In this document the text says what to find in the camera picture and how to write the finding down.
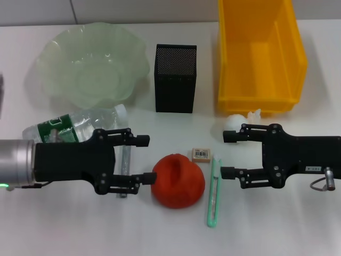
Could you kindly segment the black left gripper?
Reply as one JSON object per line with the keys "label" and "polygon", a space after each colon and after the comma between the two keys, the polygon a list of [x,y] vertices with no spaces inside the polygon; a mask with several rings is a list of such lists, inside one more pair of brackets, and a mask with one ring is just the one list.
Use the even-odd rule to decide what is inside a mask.
{"label": "black left gripper", "polygon": [[130,128],[96,129],[83,142],[38,143],[35,145],[34,178],[37,182],[84,180],[99,195],[133,194],[141,185],[153,185],[153,172],[116,175],[115,146],[147,147],[149,135],[134,136]]}

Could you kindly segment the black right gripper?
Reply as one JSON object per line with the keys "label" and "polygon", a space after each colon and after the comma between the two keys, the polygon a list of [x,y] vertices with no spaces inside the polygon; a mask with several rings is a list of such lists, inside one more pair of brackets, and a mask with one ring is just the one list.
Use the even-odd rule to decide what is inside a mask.
{"label": "black right gripper", "polygon": [[340,179],[340,136],[293,136],[279,124],[243,123],[239,132],[224,131],[223,140],[262,142],[263,169],[221,167],[222,179],[238,179],[242,189],[283,188],[294,174],[322,174],[327,188]]}

